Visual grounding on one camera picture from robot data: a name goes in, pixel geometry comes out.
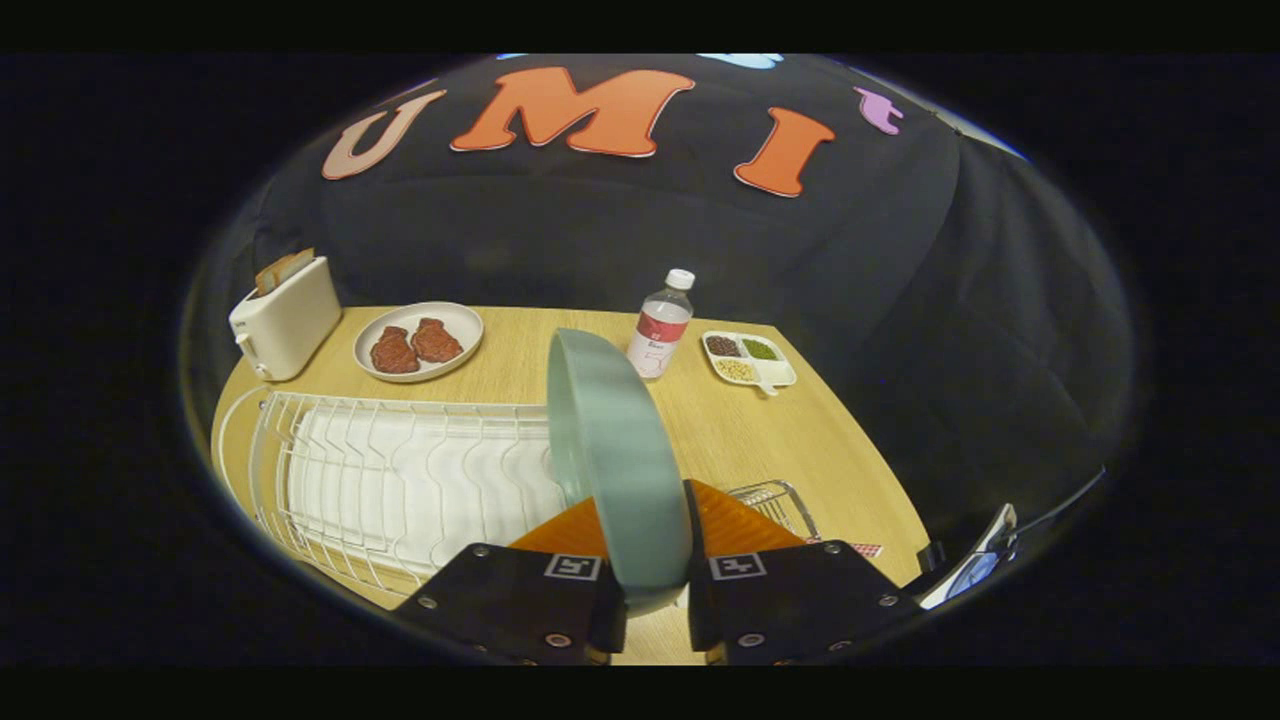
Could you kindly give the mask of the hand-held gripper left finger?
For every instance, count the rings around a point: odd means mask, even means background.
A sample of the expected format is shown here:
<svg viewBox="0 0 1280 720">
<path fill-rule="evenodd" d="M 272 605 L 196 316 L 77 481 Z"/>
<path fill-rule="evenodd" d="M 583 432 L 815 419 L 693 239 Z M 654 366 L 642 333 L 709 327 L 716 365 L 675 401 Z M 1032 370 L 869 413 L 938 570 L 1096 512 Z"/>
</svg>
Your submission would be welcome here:
<svg viewBox="0 0 1280 720">
<path fill-rule="evenodd" d="M 396 620 L 503 664 L 607 665 L 627 626 L 608 553 L 588 498 L 511 544 L 466 544 Z"/>
</svg>

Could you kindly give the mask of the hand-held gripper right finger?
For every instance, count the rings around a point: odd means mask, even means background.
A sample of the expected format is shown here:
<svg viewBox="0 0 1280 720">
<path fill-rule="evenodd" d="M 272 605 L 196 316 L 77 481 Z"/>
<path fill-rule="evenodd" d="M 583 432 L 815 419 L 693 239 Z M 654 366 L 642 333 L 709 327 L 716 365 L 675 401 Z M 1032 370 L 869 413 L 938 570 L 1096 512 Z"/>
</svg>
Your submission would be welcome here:
<svg viewBox="0 0 1280 720">
<path fill-rule="evenodd" d="M 923 619 L 922 606 L 851 544 L 808 542 L 699 480 L 684 489 L 692 529 L 687 628 L 707 664 L 840 661 Z"/>
</svg>

